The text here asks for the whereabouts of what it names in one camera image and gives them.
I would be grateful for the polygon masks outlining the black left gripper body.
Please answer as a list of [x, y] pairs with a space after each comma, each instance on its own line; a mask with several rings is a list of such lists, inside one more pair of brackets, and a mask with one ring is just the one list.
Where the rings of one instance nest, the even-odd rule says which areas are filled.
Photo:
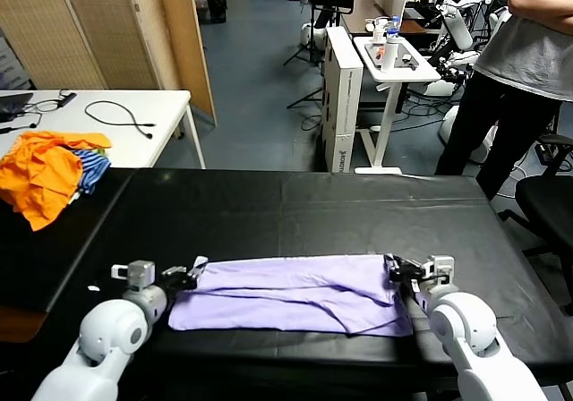
[[159, 286], [164, 291], [180, 291], [187, 288], [190, 277], [186, 266], [174, 266], [163, 270], [159, 276]]

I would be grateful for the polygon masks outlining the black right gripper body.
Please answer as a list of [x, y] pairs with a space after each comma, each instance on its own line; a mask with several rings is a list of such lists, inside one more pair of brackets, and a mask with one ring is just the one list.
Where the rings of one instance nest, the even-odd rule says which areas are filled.
[[405, 278], [402, 283], [410, 283], [412, 280], [421, 283], [423, 281], [429, 280], [432, 275], [432, 261], [428, 260], [424, 263], [420, 263], [412, 260], [403, 260], [403, 264], [400, 267], [405, 273]]

